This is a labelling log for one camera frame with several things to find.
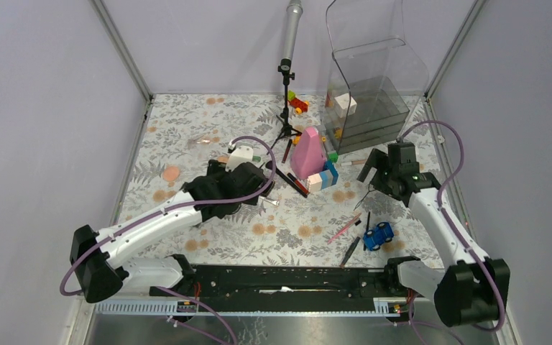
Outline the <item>black mascara tube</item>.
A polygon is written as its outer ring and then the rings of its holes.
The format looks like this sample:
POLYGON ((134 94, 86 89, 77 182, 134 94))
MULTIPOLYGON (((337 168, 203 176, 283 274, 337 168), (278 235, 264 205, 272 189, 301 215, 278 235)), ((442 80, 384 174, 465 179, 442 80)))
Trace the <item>black mascara tube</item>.
POLYGON ((345 268, 346 263, 349 261, 350 257, 353 255, 355 249, 357 248, 359 242, 361 241, 360 236, 356 236, 353 240, 353 242, 348 246, 348 248, 345 251, 345 254, 340 262, 339 267, 345 268))

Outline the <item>black makeup brush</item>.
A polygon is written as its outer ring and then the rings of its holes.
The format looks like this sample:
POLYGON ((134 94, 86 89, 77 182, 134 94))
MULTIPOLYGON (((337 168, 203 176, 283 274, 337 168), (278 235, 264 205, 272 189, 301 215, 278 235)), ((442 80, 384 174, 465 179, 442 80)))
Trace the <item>black makeup brush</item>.
POLYGON ((302 197, 307 198, 308 194, 303 191, 301 187, 299 187, 293 180, 291 180, 283 171, 281 171, 273 161, 268 161, 265 164, 267 169, 272 170, 275 172, 279 177, 281 177, 291 188, 293 188, 295 191, 297 191, 302 197))

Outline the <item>clear acrylic makeup organizer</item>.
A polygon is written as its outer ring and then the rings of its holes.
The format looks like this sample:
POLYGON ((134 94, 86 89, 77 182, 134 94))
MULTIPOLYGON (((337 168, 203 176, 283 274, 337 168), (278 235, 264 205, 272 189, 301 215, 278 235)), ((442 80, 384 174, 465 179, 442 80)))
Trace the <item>clear acrylic makeup organizer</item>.
POLYGON ((428 85, 426 64, 405 38, 402 1, 332 1, 326 9, 332 49, 321 123, 339 155, 390 142, 428 85), (333 99, 350 93, 356 112, 340 119, 333 99), (342 128, 336 141, 333 130, 342 128))

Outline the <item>white concealer pen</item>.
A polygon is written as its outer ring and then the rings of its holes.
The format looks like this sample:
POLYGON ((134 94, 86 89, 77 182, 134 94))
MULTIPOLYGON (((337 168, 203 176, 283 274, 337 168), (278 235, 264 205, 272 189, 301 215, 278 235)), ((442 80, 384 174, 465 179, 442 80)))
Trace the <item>white concealer pen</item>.
POLYGON ((367 160, 352 160, 348 162, 342 162, 341 166, 345 167, 345 166, 352 166, 352 165, 364 165, 366 161, 367 160))

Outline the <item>round orange powder puff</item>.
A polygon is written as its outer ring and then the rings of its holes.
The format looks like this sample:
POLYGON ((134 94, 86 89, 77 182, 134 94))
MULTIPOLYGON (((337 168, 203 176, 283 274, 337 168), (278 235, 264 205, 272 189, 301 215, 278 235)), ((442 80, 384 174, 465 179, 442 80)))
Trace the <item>round orange powder puff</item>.
POLYGON ((166 182, 174 182, 180 175, 180 169, 176 166, 167 166, 162 172, 162 179, 166 182))

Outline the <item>silver microphone on tripod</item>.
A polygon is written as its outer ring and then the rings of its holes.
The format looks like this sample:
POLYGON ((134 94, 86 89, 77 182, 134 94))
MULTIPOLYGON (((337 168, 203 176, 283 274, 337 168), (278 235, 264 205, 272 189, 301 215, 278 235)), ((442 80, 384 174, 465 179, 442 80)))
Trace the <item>silver microphone on tripod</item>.
POLYGON ((288 91, 290 82, 295 80, 295 73, 292 71, 293 53, 295 42, 298 33, 300 18, 303 15, 302 1, 291 0, 286 8, 286 23, 283 35, 282 57, 277 67, 277 71, 282 75, 282 84, 284 87, 283 99, 284 104, 282 112, 279 115, 282 128, 272 143, 271 149, 282 139, 290 138, 299 134, 297 129, 294 129, 290 124, 290 109, 288 103, 288 91))

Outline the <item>blue toy car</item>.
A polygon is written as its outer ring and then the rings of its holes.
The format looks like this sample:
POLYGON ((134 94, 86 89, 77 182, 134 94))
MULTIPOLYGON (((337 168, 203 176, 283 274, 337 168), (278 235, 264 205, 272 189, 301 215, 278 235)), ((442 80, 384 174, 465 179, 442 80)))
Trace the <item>blue toy car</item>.
POLYGON ((365 237, 367 250, 378 251, 383 244, 389 243, 394 239, 395 235, 391 224, 388 222, 380 222, 374 228, 370 229, 365 237))

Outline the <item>red lip gloss tube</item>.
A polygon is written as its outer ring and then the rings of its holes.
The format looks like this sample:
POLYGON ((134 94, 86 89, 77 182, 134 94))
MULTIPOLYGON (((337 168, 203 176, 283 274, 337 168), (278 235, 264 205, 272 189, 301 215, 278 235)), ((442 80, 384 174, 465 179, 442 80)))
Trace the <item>red lip gloss tube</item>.
POLYGON ((299 187, 299 189, 306 195, 309 194, 307 188, 290 172, 287 173, 287 176, 294 182, 294 184, 299 187))

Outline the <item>pink foam wedge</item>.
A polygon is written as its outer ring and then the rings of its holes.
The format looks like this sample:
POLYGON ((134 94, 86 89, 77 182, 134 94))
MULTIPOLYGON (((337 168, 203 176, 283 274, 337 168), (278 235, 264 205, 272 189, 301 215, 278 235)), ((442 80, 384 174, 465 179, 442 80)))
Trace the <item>pink foam wedge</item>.
POLYGON ((307 127, 302 133, 290 158, 290 168, 299 180, 305 180, 323 170, 326 156, 323 151, 323 141, 315 126, 307 127))

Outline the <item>green lego brick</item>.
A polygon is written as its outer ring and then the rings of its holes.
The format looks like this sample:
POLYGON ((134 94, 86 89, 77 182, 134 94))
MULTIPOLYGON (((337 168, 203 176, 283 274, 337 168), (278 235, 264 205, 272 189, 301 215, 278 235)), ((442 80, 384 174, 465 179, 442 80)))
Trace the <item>green lego brick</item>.
POLYGON ((336 152, 329 152, 327 154, 327 158, 329 162, 336 163, 339 159, 339 156, 336 152))

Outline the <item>dark red lip pencil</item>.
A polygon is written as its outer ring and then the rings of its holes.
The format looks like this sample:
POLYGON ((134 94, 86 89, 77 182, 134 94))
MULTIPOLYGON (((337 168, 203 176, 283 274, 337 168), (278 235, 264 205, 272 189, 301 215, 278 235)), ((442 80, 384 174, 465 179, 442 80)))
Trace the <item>dark red lip pencil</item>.
POLYGON ((288 140, 288 143, 287 143, 287 146, 285 148, 285 152, 284 152, 284 155, 282 156, 282 160, 281 160, 281 163, 282 164, 285 164, 286 161, 287 161, 287 158, 290 154, 290 151, 291 151, 291 147, 293 146, 293 140, 292 139, 289 139, 288 140))

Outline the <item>black pencil by car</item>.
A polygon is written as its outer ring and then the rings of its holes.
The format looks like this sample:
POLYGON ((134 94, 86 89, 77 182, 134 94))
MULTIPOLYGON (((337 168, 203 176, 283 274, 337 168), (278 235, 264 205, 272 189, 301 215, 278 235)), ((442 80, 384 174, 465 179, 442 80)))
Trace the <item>black pencil by car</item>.
POLYGON ((368 211, 367 212, 367 220, 366 220, 366 223, 365 223, 365 230, 364 230, 364 233, 362 235, 362 244, 363 244, 363 251, 366 251, 367 250, 367 246, 365 244, 365 237, 367 235, 367 233, 369 232, 370 230, 370 220, 371 220, 371 212, 368 211))

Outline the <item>white blue brick stack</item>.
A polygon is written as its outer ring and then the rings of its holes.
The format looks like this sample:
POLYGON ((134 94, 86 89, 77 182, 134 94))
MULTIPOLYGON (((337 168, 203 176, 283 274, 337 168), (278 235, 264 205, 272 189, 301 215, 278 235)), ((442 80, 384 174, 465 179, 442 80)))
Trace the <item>white blue brick stack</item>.
POLYGON ((327 161, 323 167, 323 171, 308 176, 305 186, 309 193, 317 193, 336 185, 338 180, 339 173, 335 165, 331 161, 327 161))

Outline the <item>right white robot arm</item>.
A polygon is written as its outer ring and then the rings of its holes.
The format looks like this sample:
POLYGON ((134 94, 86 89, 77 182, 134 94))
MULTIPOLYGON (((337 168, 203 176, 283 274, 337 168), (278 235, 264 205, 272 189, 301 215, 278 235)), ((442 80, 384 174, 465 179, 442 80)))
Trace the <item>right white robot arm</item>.
POLYGON ((357 179, 399 201, 427 231, 444 265, 435 270, 417 257, 389 259, 383 277, 385 290, 401 296, 409 289, 435 305, 448 326, 494 321, 502 327, 510 282, 503 259, 492 259, 463 229, 443 199, 443 188, 431 172, 421 172, 415 145, 395 142, 387 151, 374 148, 357 179))

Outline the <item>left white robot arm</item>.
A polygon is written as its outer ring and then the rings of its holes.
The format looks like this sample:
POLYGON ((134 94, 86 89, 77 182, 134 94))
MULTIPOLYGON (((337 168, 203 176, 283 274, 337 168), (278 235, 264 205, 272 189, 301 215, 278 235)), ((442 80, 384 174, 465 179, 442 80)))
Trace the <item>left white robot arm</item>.
POLYGON ((150 211, 98 231, 89 225, 75 230, 70 268, 60 283, 60 294, 82 295, 87 303, 122 292, 146 292, 151 287, 188 294, 195 278, 179 259, 142 259, 139 252, 176 231, 222 219, 243 204, 256 204, 270 192, 275 176, 252 162, 232 170, 215 164, 211 161, 205 175, 184 183, 172 198, 150 211))

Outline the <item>yellow toy piece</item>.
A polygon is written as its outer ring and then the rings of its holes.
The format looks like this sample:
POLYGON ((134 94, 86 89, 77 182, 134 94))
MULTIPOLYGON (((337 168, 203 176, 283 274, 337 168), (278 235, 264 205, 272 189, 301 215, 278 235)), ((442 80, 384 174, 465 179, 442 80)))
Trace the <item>yellow toy piece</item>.
POLYGON ((341 139, 342 133, 343 133, 343 129, 342 129, 342 128, 335 128, 335 129, 333 130, 332 137, 333 137, 336 141, 339 141, 339 140, 341 139))

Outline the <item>small silver cosmetic tube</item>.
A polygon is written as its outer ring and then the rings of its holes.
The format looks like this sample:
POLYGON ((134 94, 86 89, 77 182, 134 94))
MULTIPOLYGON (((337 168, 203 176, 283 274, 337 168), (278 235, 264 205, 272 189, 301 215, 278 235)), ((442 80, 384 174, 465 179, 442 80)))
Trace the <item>small silver cosmetic tube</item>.
POLYGON ((270 199, 270 198, 262 198, 262 200, 266 203, 269 203, 273 206, 276 206, 278 207, 279 206, 279 201, 278 200, 273 200, 273 199, 270 199))

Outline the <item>white cardboard box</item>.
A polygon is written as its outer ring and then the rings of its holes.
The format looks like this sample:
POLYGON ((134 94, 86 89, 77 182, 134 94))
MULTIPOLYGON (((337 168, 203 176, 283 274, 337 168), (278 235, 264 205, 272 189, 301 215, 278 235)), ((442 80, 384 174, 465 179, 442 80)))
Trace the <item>white cardboard box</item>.
POLYGON ((357 102, 350 93, 344 93, 333 98, 333 108, 337 117, 343 119, 356 112, 357 102))

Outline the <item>red yellow lego bricks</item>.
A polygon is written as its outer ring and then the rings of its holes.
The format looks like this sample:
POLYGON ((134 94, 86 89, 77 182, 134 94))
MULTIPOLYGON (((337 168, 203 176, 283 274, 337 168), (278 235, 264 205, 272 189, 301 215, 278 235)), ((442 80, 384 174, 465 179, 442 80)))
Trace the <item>red yellow lego bricks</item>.
POLYGON ((293 91, 287 92, 287 102, 296 114, 302 114, 308 111, 309 103, 307 101, 301 101, 293 91))

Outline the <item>pink eyebrow razor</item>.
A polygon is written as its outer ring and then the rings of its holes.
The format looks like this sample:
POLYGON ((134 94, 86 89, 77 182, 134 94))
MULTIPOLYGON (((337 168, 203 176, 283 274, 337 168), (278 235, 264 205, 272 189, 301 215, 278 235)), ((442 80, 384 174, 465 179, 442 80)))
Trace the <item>pink eyebrow razor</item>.
POLYGON ((343 233, 345 233, 351 226, 353 226, 360 218, 361 213, 357 213, 354 217, 349 220, 340 230, 338 230, 328 241, 327 244, 332 243, 335 239, 339 238, 343 233))

